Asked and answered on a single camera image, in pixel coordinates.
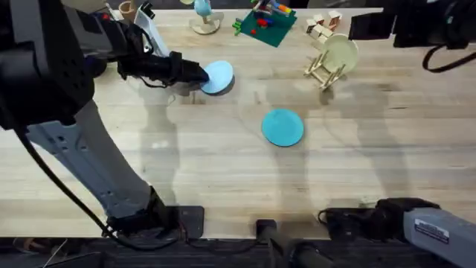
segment wooden base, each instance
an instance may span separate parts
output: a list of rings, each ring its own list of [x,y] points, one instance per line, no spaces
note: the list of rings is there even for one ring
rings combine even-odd
[[[313,77],[315,78],[317,81],[321,82],[321,85],[319,86],[319,89],[321,91],[324,91],[326,90],[328,87],[330,87],[335,81],[337,81],[339,78],[341,78],[342,76],[342,72],[344,71],[345,69],[345,65],[342,65],[340,66],[337,70],[335,71],[330,71],[328,68],[326,68],[324,62],[326,60],[326,57],[327,57],[327,53],[328,51],[322,53],[321,55],[319,55],[319,57],[315,58],[312,63],[311,63],[311,66],[308,67],[305,71],[304,71],[304,75],[309,77]],[[327,74],[329,74],[328,77],[322,77],[320,76],[316,71],[318,69],[322,69],[324,70]]]
[[[189,26],[198,34],[213,34],[220,28],[222,21],[220,19],[191,19]]]

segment small wooden figure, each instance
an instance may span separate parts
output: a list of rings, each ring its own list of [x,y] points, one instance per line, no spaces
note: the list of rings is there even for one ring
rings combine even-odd
[[[324,17],[321,14],[314,15],[312,18],[314,19],[315,23],[324,26]]]
[[[329,22],[329,29],[331,31],[335,31],[335,29],[339,26],[341,19],[342,19],[342,14],[339,12],[332,10],[329,11],[329,17],[330,17],[330,22]]]
[[[315,25],[316,23],[314,19],[307,19],[306,20],[306,34],[310,34]]]

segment wooden block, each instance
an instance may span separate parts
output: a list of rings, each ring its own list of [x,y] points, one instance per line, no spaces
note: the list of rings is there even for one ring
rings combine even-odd
[[[329,11],[329,16],[330,16],[330,22],[329,22],[329,29],[331,31],[335,31],[335,29],[339,26],[341,19],[342,19],[342,14],[339,12],[332,10]]]
[[[314,42],[312,42],[312,46],[317,48],[318,50],[321,50],[324,46],[324,43],[327,41],[327,37],[324,35],[321,35],[319,38],[317,38]]]
[[[316,25],[314,19],[307,19],[306,20],[306,34],[310,34],[312,32],[312,29]]]
[[[321,14],[314,15],[312,18],[314,19],[315,23],[324,25],[324,17]]]
[[[328,28],[325,28],[325,27],[322,27],[322,28],[323,29],[321,31],[321,35],[324,35],[325,37],[329,38],[334,34],[334,32],[329,30]]]
[[[339,13],[339,12],[337,12],[337,11],[335,11],[335,10],[331,10],[331,11],[329,11],[329,17],[330,17],[331,19],[335,19],[335,18],[342,19],[342,14]]]
[[[314,39],[318,39],[319,36],[322,34],[322,31],[323,30],[326,30],[326,28],[324,28],[324,26],[322,25],[316,25],[314,26],[314,28],[312,29],[311,33],[309,34],[312,38]]]

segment blue plate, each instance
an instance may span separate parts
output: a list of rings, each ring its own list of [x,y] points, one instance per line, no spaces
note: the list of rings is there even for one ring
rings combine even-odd
[[[203,92],[216,94],[226,89],[233,80],[233,67],[229,62],[219,60],[205,67],[210,80],[201,84]]]
[[[261,131],[272,144],[288,147],[303,138],[304,124],[297,113],[288,109],[275,109],[263,119]]]

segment black mount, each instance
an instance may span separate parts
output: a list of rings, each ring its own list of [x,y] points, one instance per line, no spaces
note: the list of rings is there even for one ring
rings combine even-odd
[[[203,235],[205,210],[197,205],[166,206],[151,187],[150,201],[147,209],[138,211],[128,217],[108,217],[107,224],[122,235],[139,231],[162,228],[162,235],[180,228],[183,224],[189,238],[199,239]]]

